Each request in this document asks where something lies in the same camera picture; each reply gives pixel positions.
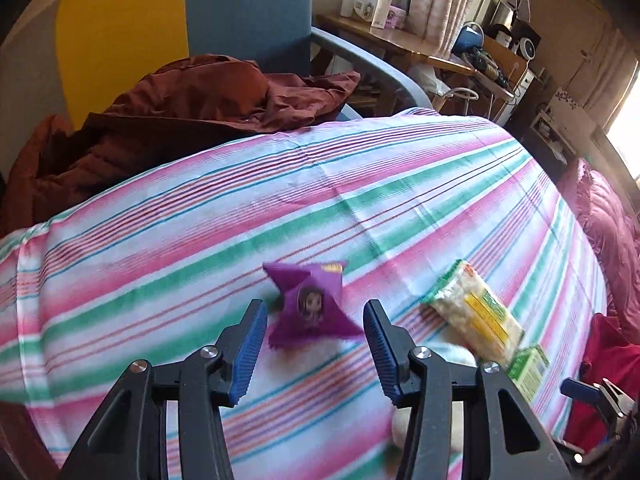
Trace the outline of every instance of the striped bed sheet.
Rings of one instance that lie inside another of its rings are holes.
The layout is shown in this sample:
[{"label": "striped bed sheet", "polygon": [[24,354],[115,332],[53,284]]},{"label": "striped bed sheet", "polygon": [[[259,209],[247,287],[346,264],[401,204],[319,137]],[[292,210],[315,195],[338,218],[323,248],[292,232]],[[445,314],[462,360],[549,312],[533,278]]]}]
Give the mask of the striped bed sheet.
[{"label": "striped bed sheet", "polygon": [[[455,334],[419,300],[457,258],[478,270],[551,366],[532,404],[561,434],[559,384],[606,309],[591,247],[554,184],[481,118],[391,118],[257,136],[141,174],[0,243],[0,399],[23,402],[62,464],[137,358],[181,360],[252,298],[265,261],[348,260],[343,308],[378,298],[416,342]],[[270,326],[274,317],[270,316]],[[392,406],[363,342],[265,343],[247,396],[223,412],[236,478],[388,479]],[[180,478],[177,414],[167,421]],[[450,477],[460,475],[452,457]]]}]

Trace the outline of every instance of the purple package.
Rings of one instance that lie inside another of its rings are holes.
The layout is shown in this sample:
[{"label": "purple package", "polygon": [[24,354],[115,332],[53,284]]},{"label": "purple package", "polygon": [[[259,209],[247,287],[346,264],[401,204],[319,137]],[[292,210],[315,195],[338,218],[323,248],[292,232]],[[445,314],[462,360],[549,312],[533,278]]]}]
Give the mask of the purple package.
[{"label": "purple package", "polygon": [[269,336],[270,346],[290,348],[323,336],[348,339],[363,335],[340,309],[346,264],[262,265],[284,298],[284,307]]}]

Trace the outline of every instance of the blue panel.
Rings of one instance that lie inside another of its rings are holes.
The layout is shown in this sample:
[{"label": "blue panel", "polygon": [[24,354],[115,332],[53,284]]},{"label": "blue panel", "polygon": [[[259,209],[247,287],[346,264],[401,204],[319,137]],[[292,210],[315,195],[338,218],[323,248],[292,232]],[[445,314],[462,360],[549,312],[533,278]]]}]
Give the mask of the blue panel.
[{"label": "blue panel", "polygon": [[185,0],[190,55],[256,60],[265,73],[308,75],[311,0]]}]

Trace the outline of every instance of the brown cloth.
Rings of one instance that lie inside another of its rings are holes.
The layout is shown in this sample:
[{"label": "brown cloth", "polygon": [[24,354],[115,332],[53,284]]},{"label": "brown cloth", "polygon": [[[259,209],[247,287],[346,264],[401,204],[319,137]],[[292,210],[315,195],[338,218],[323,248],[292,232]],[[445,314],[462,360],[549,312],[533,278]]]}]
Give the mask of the brown cloth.
[{"label": "brown cloth", "polygon": [[357,72],[265,75],[254,62],[212,54],[170,63],[72,135],[57,116],[36,128],[9,175],[0,237],[161,164],[334,120],[359,81]]}]

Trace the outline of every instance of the bolt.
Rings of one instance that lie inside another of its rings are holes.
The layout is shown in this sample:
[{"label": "bolt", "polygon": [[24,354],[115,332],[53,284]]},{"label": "bolt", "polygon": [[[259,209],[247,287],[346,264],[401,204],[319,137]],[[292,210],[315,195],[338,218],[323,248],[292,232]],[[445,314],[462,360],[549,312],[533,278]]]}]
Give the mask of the bolt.
[{"label": "bolt", "polygon": [[200,357],[204,357],[205,359],[213,359],[217,357],[219,353],[220,350],[213,345],[203,346],[200,349]]},{"label": "bolt", "polygon": [[144,372],[146,370],[146,361],[144,359],[138,359],[137,361],[133,361],[129,365],[129,371],[139,374],[140,372]]},{"label": "bolt", "polygon": [[428,359],[429,357],[431,357],[431,350],[429,350],[426,346],[417,346],[413,350],[411,350],[411,352],[418,359]]},{"label": "bolt", "polygon": [[500,371],[500,365],[494,361],[487,361],[482,364],[482,370],[488,374],[497,374]]}]

